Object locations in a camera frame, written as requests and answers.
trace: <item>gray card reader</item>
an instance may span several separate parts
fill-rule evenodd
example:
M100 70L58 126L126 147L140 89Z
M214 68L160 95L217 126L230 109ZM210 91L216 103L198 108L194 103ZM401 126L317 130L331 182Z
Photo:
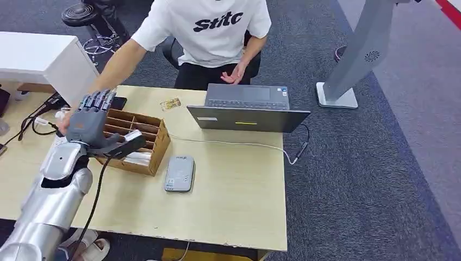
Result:
M194 159L191 156L173 156L168 162L164 189L166 191L187 192L194 178Z

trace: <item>slipper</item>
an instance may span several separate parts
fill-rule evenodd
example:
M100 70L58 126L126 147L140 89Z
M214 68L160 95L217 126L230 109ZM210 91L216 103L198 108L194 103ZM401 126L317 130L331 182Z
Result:
M100 249L96 243L100 243L103 245L102 249ZM107 239L98 239L93 244L91 244L85 251L83 251L80 256L84 261L102 261L110 250L110 243Z
M62 242L59 247L60 248L69 248L72 243L77 242L78 238L82 234L83 229L77 228L75 233L66 241ZM87 229L85 234L83 235L82 238L82 243L85 244L86 247L89 247L93 242L98 238L98 232Z

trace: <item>wooden compartment box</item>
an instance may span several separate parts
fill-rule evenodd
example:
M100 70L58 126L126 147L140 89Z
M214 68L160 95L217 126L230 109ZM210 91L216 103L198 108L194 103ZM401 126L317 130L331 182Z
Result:
M149 166L123 161L124 159L112 159L109 166L131 172L155 176L157 169L170 144L170 136L162 119L129 113L121 110L110 109L104 125L104 135L107 137L114 133L126 135L130 131L138 129L146 138L146 146L138 152L151 152ZM96 158L104 164L106 158Z

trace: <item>stand base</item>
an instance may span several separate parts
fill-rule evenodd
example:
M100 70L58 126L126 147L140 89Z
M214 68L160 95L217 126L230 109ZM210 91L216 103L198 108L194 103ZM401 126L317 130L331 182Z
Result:
M325 99L325 93L323 92L324 83L317 83L317 97L319 98L319 106L325 108L341 108L341 109L357 109L356 95L352 88L345 92L336 101L327 101Z

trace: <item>ventilation grille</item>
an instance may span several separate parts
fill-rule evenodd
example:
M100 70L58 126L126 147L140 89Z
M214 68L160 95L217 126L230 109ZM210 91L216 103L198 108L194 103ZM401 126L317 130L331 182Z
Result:
M371 51L365 55L365 61L367 63L371 63L373 61L376 61L381 54L377 51Z

